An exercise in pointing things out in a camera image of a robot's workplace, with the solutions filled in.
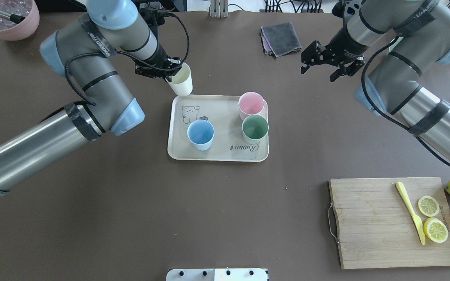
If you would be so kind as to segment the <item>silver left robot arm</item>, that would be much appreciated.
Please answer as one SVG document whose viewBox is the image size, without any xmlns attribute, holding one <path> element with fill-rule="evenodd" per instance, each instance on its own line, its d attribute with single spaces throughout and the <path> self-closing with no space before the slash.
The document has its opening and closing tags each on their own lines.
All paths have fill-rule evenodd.
<svg viewBox="0 0 450 281">
<path fill-rule="evenodd" d="M 79 99 L 0 145 L 0 198 L 104 133 L 119 136 L 143 122 L 143 110 L 111 59 L 126 56 L 138 75 L 171 82 L 185 59 L 166 54 L 158 25 L 157 12 L 131 0 L 89 0 L 83 15 L 41 43 L 43 60 Z"/>
</svg>

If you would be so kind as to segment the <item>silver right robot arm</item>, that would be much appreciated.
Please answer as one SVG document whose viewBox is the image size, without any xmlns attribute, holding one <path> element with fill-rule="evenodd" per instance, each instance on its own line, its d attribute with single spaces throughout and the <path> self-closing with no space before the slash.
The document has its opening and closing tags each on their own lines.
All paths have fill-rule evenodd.
<svg viewBox="0 0 450 281">
<path fill-rule="evenodd" d="M 394 48 L 369 74 L 362 73 L 355 99 L 374 114 L 406 129 L 450 161 L 450 103 L 418 83 L 434 63 L 450 64 L 450 9 L 437 0 L 341 0 L 334 14 L 343 27 L 326 46 L 313 41 L 301 54 L 301 73 L 336 67 L 330 76 L 354 75 L 364 52 L 389 30 Z"/>
</svg>

